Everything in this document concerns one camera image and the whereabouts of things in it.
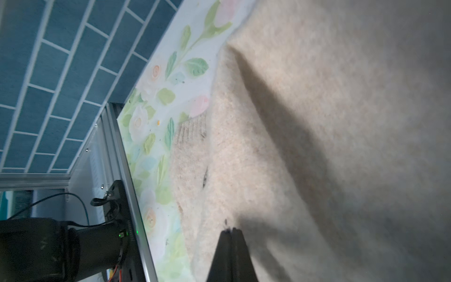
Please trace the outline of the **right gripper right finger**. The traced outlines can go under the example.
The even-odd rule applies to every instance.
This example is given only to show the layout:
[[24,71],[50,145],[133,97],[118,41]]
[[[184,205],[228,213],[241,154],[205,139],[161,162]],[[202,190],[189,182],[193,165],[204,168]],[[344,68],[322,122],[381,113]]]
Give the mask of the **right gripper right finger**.
[[231,277],[233,282],[258,282],[243,232],[231,232]]

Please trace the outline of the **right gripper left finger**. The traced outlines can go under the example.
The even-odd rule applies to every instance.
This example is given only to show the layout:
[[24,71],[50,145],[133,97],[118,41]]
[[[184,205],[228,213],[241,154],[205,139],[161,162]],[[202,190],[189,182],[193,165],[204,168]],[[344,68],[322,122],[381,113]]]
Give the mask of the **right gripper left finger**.
[[216,251],[211,262],[210,271],[207,276],[207,282],[232,281],[231,250],[231,230],[223,230],[220,233]]

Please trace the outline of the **beige knitted scarf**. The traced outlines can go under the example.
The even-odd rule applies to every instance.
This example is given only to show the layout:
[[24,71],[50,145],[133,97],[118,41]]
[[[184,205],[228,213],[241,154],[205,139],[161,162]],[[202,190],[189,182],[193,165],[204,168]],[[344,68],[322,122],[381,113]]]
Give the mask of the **beige knitted scarf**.
[[448,282],[451,3],[258,1],[171,177],[197,282],[233,227],[262,282]]

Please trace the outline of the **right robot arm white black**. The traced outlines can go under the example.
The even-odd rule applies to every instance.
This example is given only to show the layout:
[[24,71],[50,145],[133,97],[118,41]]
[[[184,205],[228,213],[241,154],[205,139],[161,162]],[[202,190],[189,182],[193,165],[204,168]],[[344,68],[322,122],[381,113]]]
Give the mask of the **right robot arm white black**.
[[1,221],[1,281],[79,282],[114,269],[120,282],[124,268],[144,278],[136,237],[124,222],[84,229],[50,218]]

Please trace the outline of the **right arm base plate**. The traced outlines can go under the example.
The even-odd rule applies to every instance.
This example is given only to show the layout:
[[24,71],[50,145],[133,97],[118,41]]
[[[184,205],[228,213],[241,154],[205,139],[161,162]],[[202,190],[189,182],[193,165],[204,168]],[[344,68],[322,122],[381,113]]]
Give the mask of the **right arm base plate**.
[[105,282],[144,282],[146,280],[137,245],[137,233],[127,200],[126,189],[121,180],[113,182],[105,196],[103,206],[105,220],[118,225],[114,235],[122,243],[119,264],[102,273]]

